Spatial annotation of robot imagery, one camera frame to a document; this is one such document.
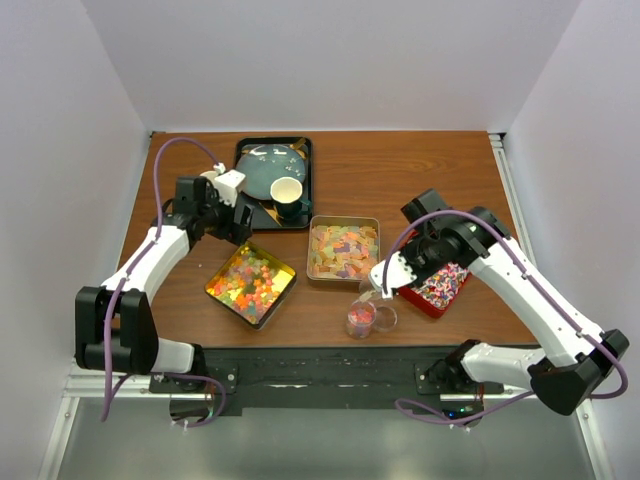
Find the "gold tin of star candies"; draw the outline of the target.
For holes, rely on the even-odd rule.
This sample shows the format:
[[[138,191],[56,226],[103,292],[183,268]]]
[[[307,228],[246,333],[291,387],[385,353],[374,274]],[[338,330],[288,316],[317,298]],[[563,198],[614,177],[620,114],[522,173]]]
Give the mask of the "gold tin of star candies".
[[[205,284],[205,293],[251,329],[266,326],[297,280],[296,271],[247,241]]]

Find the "silver tin of gummies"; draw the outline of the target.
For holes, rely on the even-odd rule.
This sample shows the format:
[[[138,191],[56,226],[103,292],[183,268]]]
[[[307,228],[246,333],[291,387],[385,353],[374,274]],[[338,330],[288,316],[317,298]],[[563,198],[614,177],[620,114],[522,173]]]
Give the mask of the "silver tin of gummies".
[[[306,274],[326,285],[358,285],[381,258],[377,219],[316,215],[309,224]]]

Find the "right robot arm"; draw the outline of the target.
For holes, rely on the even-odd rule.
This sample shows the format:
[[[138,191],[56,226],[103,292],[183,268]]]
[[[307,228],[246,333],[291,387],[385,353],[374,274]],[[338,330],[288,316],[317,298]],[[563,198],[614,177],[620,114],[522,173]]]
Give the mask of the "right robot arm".
[[[487,285],[534,335],[535,349],[467,340],[427,371],[430,381],[459,393],[493,382],[526,389],[550,410],[572,414],[612,371],[628,377],[620,360],[629,348],[618,329],[603,330],[566,300],[527,259],[506,226],[488,209],[450,208],[428,189],[402,208],[409,227],[383,267],[383,291],[416,287],[449,263]]]

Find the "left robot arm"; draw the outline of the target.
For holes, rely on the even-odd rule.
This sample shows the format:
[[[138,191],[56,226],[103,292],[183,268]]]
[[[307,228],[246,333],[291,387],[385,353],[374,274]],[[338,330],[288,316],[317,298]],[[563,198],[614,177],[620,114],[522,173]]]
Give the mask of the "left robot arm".
[[[250,237],[253,209],[237,203],[245,181],[236,170],[178,178],[174,196],[158,203],[146,237],[125,264],[100,286],[77,293],[76,362],[103,371],[107,393],[116,389],[116,372],[172,374],[185,392],[205,385],[201,347],[161,338],[151,305],[169,273],[203,236],[234,245]]]

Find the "red tin of lollipops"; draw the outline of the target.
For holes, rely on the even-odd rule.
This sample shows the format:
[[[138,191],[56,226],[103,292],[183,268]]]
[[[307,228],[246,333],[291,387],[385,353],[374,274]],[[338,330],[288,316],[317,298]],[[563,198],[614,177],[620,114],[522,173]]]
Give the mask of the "red tin of lollipops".
[[[433,319],[441,318],[452,306],[471,273],[457,264],[449,263],[419,287],[402,287],[398,294],[422,313]]]

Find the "clear plastic scoop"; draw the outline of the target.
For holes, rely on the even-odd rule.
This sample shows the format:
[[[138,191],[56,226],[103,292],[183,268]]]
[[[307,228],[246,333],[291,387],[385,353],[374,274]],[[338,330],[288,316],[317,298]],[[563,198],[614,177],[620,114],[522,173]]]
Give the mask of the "clear plastic scoop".
[[[369,279],[364,279],[360,282],[358,300],[360,302],[371,303],[373,305],[377,305],[385,301],[382,292],[378,290]]]

